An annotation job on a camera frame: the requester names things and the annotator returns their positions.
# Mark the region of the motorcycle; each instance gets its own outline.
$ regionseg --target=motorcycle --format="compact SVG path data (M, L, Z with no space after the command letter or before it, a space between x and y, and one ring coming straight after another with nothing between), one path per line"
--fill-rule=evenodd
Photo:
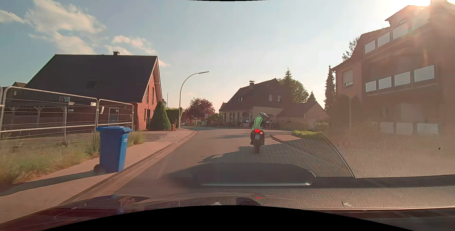
M259 153L259 148L263 145L265 145L265 134L262 129L255 129L251 131L250 135L250 145L254 146L254 153L258 154Z

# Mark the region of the cloud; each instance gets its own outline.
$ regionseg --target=cloud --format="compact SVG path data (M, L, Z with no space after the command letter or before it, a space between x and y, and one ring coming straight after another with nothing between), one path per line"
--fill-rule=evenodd
M155 54L156 51L151 48L151 43L145 38L140 37L127 37L127 36L114 36L112 43L126 43L134 48L143 50L147 54Z
M168 67L168 66L170 66L170 64L164 63L164 62L162 62L161 60L158 60L158 64L159 64L161 67Z
M109 53L111 54L112 52L119 52L120 55L134 55L127 49L120 47L120 46L110 46L110 45L105 45Z
M105 26L94 16L74 5L65 6L52 0L33 0L33 4L33 8L26 12L25 19L17 17L37 32L30 34L30 37L53 42L59 53L95 54L92 46L99 46L99 38L95 35L103 31Z
M64 6L52 0L33 0L34 9L25 18L38 32L75 31L96 34L105 29L92 15L70 4Z
M0 23L9 23L9 22L25 23L26 21L21 19L19 16L17 16L14 13L0 10Z

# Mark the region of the windshield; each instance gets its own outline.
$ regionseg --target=windshield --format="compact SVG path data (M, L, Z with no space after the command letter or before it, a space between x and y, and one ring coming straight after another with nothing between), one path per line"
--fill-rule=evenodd
M455 207L454 25L455 0L0 0L0 224Z

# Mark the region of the motorcyclist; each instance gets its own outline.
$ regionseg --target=motorcyclist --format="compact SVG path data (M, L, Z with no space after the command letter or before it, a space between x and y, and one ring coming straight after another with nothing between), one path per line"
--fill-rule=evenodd
M251 139L250 144L251 144L251 145L253 144L254 130L255 130L255 129L260 129L260 130L262 130L261 123L262 123L262 121L264 120L264 117L268 117L268 115L266 115L266 114L263 113L263 112L260 112L260 113L259 113L259 116L256 117L256 118L254 118L254 120L253 120L253 127L251 128L251 134L250 134L250 139Z

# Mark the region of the trash bin wheel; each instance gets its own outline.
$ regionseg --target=trash bin wheel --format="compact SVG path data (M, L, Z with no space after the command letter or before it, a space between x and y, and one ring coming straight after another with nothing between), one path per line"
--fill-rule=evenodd
M95 174L105 174L106 170L104 169L103 165L97 164L97 165L94 166L93 172Z

